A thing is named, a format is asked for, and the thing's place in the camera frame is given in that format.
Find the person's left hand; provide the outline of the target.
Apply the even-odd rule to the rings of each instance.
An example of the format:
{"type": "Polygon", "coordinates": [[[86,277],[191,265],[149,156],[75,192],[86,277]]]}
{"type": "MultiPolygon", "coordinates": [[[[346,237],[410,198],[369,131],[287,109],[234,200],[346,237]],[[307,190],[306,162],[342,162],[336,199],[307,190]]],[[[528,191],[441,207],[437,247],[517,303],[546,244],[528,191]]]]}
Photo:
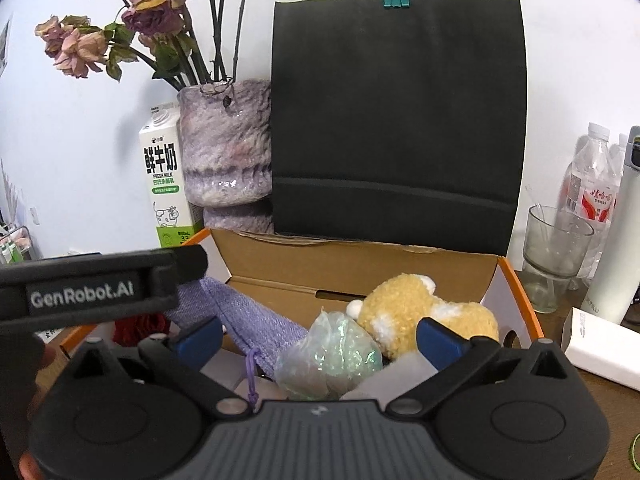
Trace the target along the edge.
{"type": "MultiPolygon", "coordinates": [[[[46,344],[43,347],[43,356],[39,365],[39,370],[45,370],[54,361],[56,357],[55,348],[46,344]]],[[[27,408],[27,421],[31,422],[34,415],[37,413],[39,405],[43,398],[46,396],[46,390],[44,390],[38,382],[35,382],[35,393],[32,400],[29,402],[27,408]]],[[[32,457],[32,454],[25,450],[20,460],[18,461],[18,475],[24,480],[42,480],[43,473],[40,470],[37,462],[32,457]]]]}

